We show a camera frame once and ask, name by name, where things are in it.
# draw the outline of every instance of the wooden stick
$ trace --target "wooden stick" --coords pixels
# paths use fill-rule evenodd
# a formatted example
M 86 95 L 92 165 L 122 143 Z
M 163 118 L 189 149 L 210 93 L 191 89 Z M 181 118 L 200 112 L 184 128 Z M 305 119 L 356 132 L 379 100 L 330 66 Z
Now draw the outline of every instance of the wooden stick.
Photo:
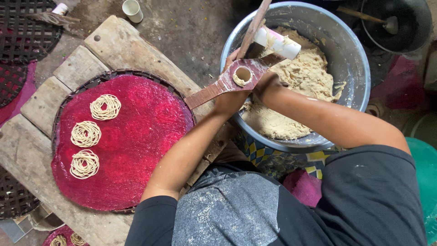
M 39 14 L 25 14 L 24 16 L 32 20 L 44 21 L 58 26 L 80 23 L 80 19 L 55 14 L 49 11 Z
M 361 12 L 354 11 L 354 10 L 352 10 L 352 9 L 348 9 L 348 8 L 345 8 L 345 7 L 338 7 L 338 8 L 337 8 L 337 11 L 340 11 L 340 12 L 342 12 L 342 13 L 345 13 L 345 14 L 348 14 L 348 15 L 352 15 L 352 16 L 355 16 L 355 17 L 361 18 L 361 19 L 363 19 L 363 20 L 374 21 L 374 22 L 378 22 L 378 23 L 386 24 L 386 21 L 380 20 L 380 19 L 375 18 L 375 17 L 372 17 L 372 16 L 370 16 L 370 15 L 363 14 L 363 13 L 361 13 Z
M 252 22 L 249 25 L 249 28 L 246 31 L 246 34 L 244 35 L 243 42 L 241 43 L 240 51 L 238 52 L 237 59 L 243 59 L 246 55 L 247 49 L 249 48 L 249 45 L 253 41 L 253 37 L 255 36 L 256 32 L 260 28 L 261 22 L 264 19 L 264 16 L 267 13 L 267 10 L 269 8 L 270 3 L 272 0 L 263 0 L 260 7 L 258 8 L 257 13 L 252 19 Z

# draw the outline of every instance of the forearm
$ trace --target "forearm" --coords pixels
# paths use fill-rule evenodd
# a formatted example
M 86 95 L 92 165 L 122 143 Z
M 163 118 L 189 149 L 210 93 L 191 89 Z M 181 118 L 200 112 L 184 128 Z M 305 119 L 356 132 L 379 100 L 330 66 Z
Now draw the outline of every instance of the forearm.
M 228 118 L 226 114 L 213 111 L 175 143 L 156 165 L 141 201 L 159 195 L 168 195 L 178 200 L 179 191 Z
M 345 148 L 383 144 L 409 153 L 405 138 L 398 129 L 366 113 L 310 98 L 281 86 L 267 88 L 263 102 L 270 109 Z

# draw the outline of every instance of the pink cloth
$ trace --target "pink cloth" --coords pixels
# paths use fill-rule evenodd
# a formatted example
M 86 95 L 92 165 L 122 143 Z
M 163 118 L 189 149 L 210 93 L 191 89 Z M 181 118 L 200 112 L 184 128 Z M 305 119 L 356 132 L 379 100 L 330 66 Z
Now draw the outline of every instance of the pink cloth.
M 322 181 L 304 170 L 288 174 L 283 185 L 302 204 L 315 207 L 322 198 Z
M 28 73 L 26 76 L 26 82 L 20 93 L 14 100 L 8 105 L 0 109 L 0 127 L 3 126 L 9 119 L 20 113 L 21 107 L 29 100 L 29 98 L 35 93 L 35 69 L 36 60 L 31 61 L 28 65 Z
M 415 62 L 403 56 L 393 60 L 384 82 L 370 92 L 370 98 L 379 98 L 390 109 L 414 109 L 425 99 L 422 78 Z

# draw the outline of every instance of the wooden handle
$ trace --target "wooden handle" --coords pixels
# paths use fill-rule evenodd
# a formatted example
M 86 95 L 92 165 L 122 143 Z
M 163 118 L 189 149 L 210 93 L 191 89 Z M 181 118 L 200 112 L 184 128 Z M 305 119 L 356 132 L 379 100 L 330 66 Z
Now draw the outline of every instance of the wooden handle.
M 385 21 L 380 20 L 378 18 L 372 17 L 372 16 L 367 15 L 367 14 L 363 14 L 363 13 L 358 12 L 358 11 L 354 11 L 352 9 L 344 8 L 344 7 L 338 7 L 337 11 L 340 11 L 342 13 L 352 15 L 352 16 L 355 16 L 355 17 L 358 17 L 358 18 L 361 18 L 361 19 L 367 20 L 367 21 L 374 21 L 374 22 L 378 22 L 378 23 L 382 23 L 382 24 L 386 23 Z
M 244 35 L 240 51 L 237 55 L 237 59 L 243 59 L 246 55 L 247 49 L 249 48 L 249 45 L 253 42 L 253 37 L 260 28 L 261 22 L 263 21 L 271 2 L 272 0 L 263 0 L 260 7 L 258 8 L 257 13 L 253 17 L 252 22 L 250 23 L 249 28 Z
M 194 108 L 197 108 L 198 106 L 214 99 L 218 95 L 222 94 L 223 91 L 220 90 L 219 86 L 217 85 L 217 82 L 209 85 L 208 87 L 194 93 L 193 95 L 186 97 L 185 102 L 187 106 L 193 110 Z

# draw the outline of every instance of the white cup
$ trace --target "white cup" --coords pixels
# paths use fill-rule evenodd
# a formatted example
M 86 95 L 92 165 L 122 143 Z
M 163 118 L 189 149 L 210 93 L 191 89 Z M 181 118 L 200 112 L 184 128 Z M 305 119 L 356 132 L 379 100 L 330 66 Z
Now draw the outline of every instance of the white cup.
M 142 21 L 143 14 L 137 1 L 126 0 L 121 8 L 132 22 L 139 23 L 140 21 Z

